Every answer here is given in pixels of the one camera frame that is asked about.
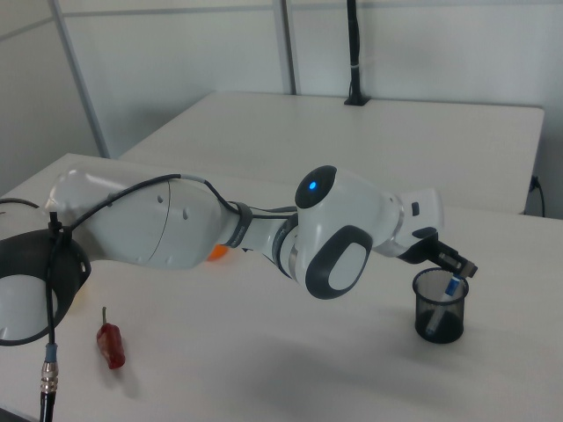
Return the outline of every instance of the metal connector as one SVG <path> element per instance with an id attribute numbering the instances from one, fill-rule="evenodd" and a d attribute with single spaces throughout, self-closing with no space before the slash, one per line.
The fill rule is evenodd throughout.
<path id="1" fill-rule="evenodd" d="M 41 370 L 41 393 L 55 393 L 59 383 L 59 365 L 56 362 L 43 362 Z"/>

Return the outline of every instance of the blue pen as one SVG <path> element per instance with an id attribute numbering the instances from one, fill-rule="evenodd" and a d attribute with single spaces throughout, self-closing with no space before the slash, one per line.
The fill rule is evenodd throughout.
<path id="1" fill-rule="evenodd" d="M 446 291 L 443 293 L 440 302 L 451 301 L 460 283 L 461 283 L 461 279 L 459 278 L 458 275 L 454 274 L 451 277 L 450 283 L 448 283 L 448 286 L 446 287 Z M 445 307 L 443 306 L 436 307 L 434 314 L 432 314 L 432 317 L 430 318 L 430 321 L 428 321 L 428 325 L 426 326 L 427 336 L 431 337 L 436 333 L 436 329 L 438 328 L 438 325 L 440 325 L 440 322 L 442 321 L 444 312 L 445 312 Z"/>

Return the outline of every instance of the orange object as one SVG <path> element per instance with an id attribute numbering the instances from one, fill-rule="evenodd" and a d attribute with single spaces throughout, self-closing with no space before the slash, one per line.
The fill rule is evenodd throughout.
<path id="1" fill-rule="evenodd" d="M 213 248 L 213 250 L 208 256 L 208 261 L 215 261 L 216 259 L 219 259 L 225 253 L 227 253 L 228 250 L 229 250 L 228 247 L 223 246 L 222 244 L 216 244 L 215 248 Z"/>

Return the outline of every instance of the black ring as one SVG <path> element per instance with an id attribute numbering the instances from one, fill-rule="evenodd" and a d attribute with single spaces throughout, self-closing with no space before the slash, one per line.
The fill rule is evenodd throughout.
<path id="1" fill-rule="evenodd" d="M 233 232 L 232 236 L 230 237 L 229 241 L 224 244 L 225 246 L 229 246 L 230 248 L 236 248 L 240 245 L 245 237 L 245 233 L 250 227 L 250 223 L 253 218 L 252 210 L 246 204 L 242 202 L 232 202 L 238 208 L 240 213 L 240 219 L 238 220 L 237 227 Z"/>

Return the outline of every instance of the black cable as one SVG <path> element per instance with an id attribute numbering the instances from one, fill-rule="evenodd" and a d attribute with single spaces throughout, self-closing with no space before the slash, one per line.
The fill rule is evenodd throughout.
<path id="1" fill-rule="evenodd" d="M 542 217 L 545 217 L 544 190 L 542 189 L 542 186 L 539 183 L 539 177 L 538 176 L 532 176 L 531 182 L 530 182 L 530 188 L 528 189 L 528 193 L 533 192 L 536 188 L 539 189 L 539 196 L 541 197 L 541 200 L 542 200 Z"/>
<path id="2" fill-rule="evenodd" d="M 229 211 L 231 211 L 232 213 L 235 213 L 236 215 L 240 215 L 240 211 L 238 211 L 238 208 L 233 207 L 229 202 L 227 202 L 225 200 L 225 198 L 223 196 L 221 196 L 221 194 L 213 187 L 213 185 L 211 185 L 207 180 L 205 180 L 203 182 L 203 184 L 205 186 L 208 187 L 208 189 L 215 195 L 215 197 L 219 200 L 219 202 L 221 202 L 221 205 L 223 205 L 225 208 L 227 208 Z"/>
<path id="3" fill-rule="evenodd" d="M 161 182 L 165 182 L 165 181 L 173 179 L 173 178 L 182 178 L 182 176 L 180 174 L 167 174 L 167 175 L 164 175 L 164 176 L 158 176 L 157 178 L 151 178 L 149 180 L 145 180 L 144 182 L 137 183 L 136 185 L 133 185 L 131 187 L 128 187 L 127 189 L 123 189 L 122 191 L 117 192 L 114 195 L 111 195 L 111 197 L 107 198 L 106 200 L 102 200 L 98 205 L 90 208 L 89 211 L 87 211 L 86 213 L 84 213 L 83 215 L 78 217 L 75 222 L 70 224 L 70 226 L 69 226 L 70 230 L 71 231 L 74 230 L 80 224 L 82 224 L 83 222 L 88 220 L 90 217 L 92 217 L 94 214 L 96 214 L 100 209 L 107 207 L 108 205 L 114 203 L 119 198 L 122 198 L 125 195 L 129 195 L 130 193 L 132 193 L 134 191 L 138 191 L 139 189 L 142 189 L 144 187 L 152 186 L 152 185 L 155 185 L 155 184 L 161 183 Z"/>
<path id="4" fill-rule="evenodd" d="M 537 189 L 539 189 L 539 196 L 542 199 L 542 217 L 545 217 L 545 199 L 544 199 L 544 190 L 542 189 L 542 186 L 539 184 L 539 180 L 536 181 L 537 183 Z"/>
<path id="5" fill-rule="evenodd" d="M 53 345 L 55 343 L 55 313 L 53 311 L 53 284 L 51 280 L 51 274 L 53 269 L 53 263 L 55 262 L 56 253 L 61 245 L 62 235 L 59 233 L 55 245 L 51 248 L 49 253 L 49 259 L 47 261 L 47 270 L 45 271 L 45 295 L 47 298 L 47 327 L 49 332 L 49 344 Z"/>
<path id="6" fill-rule="evenodd" d="M 20 198 L 3 198 L 0 199 L 0 204 L 23 204 L 28 205 L 29 207 L 39 208 L 39 205 L 34 204 L 29 200 L 21 200 Z"/>

